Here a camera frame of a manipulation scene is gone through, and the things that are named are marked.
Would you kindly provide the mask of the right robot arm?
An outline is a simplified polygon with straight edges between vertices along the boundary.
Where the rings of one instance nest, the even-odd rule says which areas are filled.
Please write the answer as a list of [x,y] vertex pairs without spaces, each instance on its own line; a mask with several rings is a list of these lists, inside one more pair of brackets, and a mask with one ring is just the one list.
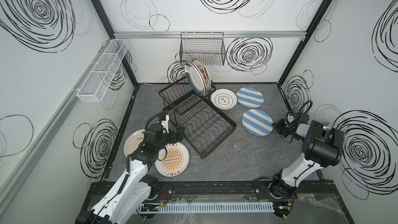
[[272,124],[283,138],[292,136],[302,141],[301,155],[289,167],[274,174],[268,188],[272,197],[292,197],[301,181],[313,172],[328,166],[336,166],[343,156],[343,131],[328,127],[328,123],[313,120],[308,124],[311,100],[298,112],[289,111],[285,119]]

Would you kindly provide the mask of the white plate green red rim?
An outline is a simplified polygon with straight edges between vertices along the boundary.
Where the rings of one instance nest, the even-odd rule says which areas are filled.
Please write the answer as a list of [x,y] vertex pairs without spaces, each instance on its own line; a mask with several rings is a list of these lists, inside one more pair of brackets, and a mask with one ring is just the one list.
[[186,78],[193,91],[200,95],[205,95],[205,81],[200,70],[190,61],[185,63]]

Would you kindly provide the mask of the blue striped plate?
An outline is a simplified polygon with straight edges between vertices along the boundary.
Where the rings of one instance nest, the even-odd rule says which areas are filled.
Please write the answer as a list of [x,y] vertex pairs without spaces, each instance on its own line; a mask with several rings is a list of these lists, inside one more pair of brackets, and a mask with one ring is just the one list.
[[264,103],[264,96],[262,93],[251,87],[240,88],[236,92],[238,102],[247,108],[258,108]]
[[262,110],[250,109],[241,118],[244,128],[255,136],[267,136],[273,131],[273,120]]

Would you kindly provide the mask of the white plate red characters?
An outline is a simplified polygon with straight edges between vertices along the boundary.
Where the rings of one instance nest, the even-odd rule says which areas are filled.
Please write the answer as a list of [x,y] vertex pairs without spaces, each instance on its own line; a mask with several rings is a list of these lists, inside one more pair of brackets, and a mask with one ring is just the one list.
[[193,59],[192,62],[200,70],[205,81],[205,92],[208,93],[211,88],[211,79],[206,66],[199,59]]

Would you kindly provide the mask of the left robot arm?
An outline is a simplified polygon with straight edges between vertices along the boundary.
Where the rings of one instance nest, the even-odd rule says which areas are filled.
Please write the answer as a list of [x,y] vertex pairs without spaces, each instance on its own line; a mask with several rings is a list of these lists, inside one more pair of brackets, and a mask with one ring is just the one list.
[[144,139],[126,157],[126,169],[108,193],[91,209],[83,209],[77,224],[125,224],[147,199],[158,194],[158,179],[148,171],[159,160],[159,152],[182,140],[181,128],[169,128],[169,110],[162,111],[145,124]]

